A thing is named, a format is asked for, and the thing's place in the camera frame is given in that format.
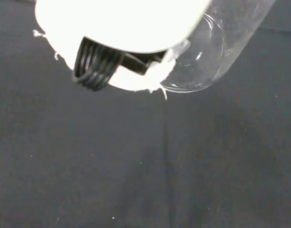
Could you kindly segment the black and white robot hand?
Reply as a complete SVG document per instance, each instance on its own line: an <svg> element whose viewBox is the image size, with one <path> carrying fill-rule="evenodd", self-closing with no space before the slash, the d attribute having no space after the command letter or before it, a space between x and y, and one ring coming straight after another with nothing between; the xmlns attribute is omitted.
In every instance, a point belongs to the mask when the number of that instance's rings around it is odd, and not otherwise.
<svg viewBox="0 0 291 228"><path fill-rule="evenodd" d="M209 0L38 0L41 37L93 91L155 91L173 71Z"/></svg>

